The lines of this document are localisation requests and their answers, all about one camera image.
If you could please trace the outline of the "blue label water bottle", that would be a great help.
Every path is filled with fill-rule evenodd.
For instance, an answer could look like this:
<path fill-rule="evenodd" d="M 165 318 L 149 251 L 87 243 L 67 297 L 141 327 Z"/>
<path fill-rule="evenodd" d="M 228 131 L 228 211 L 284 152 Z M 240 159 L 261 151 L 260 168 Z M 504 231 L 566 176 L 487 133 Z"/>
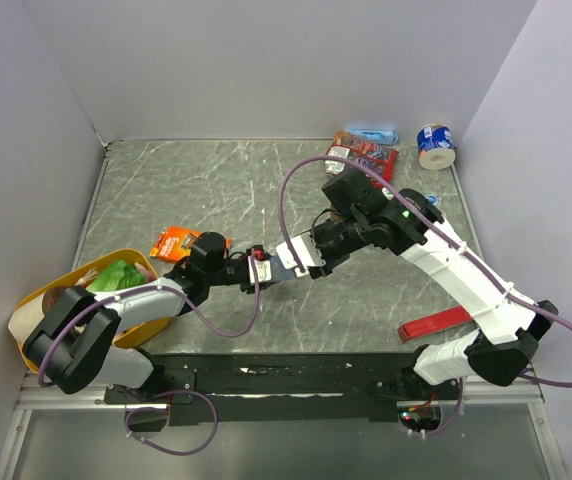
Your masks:
<path fill-rule="evenodd" d="M 278 256 L 272 256 L 269 259 L 270 281 L 273 283 L 281 283 L 297 278 L 293 269 L 286 268 Z"/>

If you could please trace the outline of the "green white bottle cap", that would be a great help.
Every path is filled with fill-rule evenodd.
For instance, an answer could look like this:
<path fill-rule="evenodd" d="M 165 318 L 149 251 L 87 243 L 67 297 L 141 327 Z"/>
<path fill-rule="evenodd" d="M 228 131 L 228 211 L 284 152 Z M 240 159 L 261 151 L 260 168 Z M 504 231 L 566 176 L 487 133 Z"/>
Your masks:
<path fill-rule="evenodd" d="M 382 188 L 381 191 L 387 200 L 392 200 L 394 198 L 394 195 L 388 189 Z"/>

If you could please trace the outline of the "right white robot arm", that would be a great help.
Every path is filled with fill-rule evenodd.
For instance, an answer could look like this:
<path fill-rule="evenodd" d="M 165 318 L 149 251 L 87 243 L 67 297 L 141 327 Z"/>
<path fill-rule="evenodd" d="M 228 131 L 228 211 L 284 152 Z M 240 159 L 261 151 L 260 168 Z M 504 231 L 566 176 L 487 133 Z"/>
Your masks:
<path fill-rule="evenodd" d="M 452 239 L 458 236 L 435 205 L 413 189 L 388 199 L 352 167 L 328 180 L 322 191 L 337 216 L 312 230 L 324 262 L 312 270 L 312 277 L 330 274 L 361 248 L 379 247 L 425 272 L 477 325 L 458 339 L 416 350 L 413 368 L 403 374 L 410 396 L 425 398 L 439 384 L 469 375 L 505 387 L 522 373 L 550 321 L 532 311 L 534 301 L 508 300 L 500 291 L 507 282 L 484 275 L 480 257 L 463 242 L 451 247 L 441 238 L 442 233 Z"/>

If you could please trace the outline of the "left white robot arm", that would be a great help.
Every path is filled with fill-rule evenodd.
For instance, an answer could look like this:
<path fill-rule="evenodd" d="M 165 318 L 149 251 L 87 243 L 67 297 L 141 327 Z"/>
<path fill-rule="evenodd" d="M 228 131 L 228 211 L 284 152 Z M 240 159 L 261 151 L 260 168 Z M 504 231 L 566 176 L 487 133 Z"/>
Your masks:
<path fill-rule="evenodd" d="M 164 389 L 161 368 L 137 348 L 116 347 L 114 337 L 196 310 L 215 286 L 237 285 L 258 295 L 269 284 L 260 276 L 272 258 L 260 245 L 230 252 L 222 235 L 203 233 L 187 257 L 151 282 L 98 293 L 82 286 L 65 288 L 22 341 L 22 354 L 36 366 L 43 387 L 73 394 L 102 379 L 128 386 L 139 400 L 151 402 Z"/>

